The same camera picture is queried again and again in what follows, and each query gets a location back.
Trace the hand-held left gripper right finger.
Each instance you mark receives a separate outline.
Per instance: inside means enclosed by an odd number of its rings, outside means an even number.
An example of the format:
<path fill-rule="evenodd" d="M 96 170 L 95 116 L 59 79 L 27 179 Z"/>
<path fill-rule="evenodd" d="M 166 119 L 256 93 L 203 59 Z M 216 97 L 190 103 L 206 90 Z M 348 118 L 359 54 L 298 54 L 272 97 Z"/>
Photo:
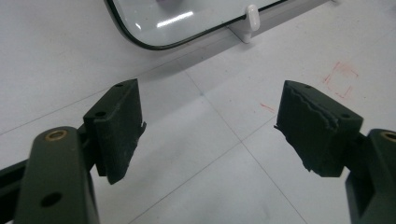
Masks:
<path fill-rule="evenodd" d="M 317 89 L 284 82 L 276 128 L 295 149 L 305 169 L 338 177 L 348 143 L 360 134 L 363 118 Z"/>

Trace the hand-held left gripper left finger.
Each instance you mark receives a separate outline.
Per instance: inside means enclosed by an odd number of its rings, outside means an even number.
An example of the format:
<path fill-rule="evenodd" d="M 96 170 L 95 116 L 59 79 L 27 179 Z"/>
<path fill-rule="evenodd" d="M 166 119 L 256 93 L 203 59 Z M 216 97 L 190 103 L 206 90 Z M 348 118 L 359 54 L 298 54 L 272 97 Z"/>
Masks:
<path fill-rule="evenodd" d="M 97 152 L 99 176 L 113 185 L 128 170 L 140 136 L 143 121 L 138 80 L 130 79 L 111 87 L 84 115 L 88 139 Z"/>

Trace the white whiteboard support clip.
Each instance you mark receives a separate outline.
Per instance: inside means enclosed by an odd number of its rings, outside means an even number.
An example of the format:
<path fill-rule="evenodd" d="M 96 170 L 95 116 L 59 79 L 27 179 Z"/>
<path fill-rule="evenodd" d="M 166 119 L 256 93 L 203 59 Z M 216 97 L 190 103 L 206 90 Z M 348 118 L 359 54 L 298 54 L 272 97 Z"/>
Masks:
<path fill-rule="evenodd" d="M 250 42 L 252 34 L 260 29 L 261 20 L 256 5 L 246 8 L 246 17 L 241 21 L 232 23 L 229 29 L 245 44 Z"/>

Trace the white whiteboard with black rim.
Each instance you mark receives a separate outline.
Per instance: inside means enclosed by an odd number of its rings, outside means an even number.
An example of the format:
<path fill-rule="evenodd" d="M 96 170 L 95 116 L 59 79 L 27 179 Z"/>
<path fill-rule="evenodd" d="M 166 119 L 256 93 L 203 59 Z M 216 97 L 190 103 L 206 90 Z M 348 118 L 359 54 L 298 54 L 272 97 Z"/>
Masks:
<path fill-rule="evenodd" d="M 287 0 L 106 0 L 120 32 L 150 50 L 175 48 Z"/>

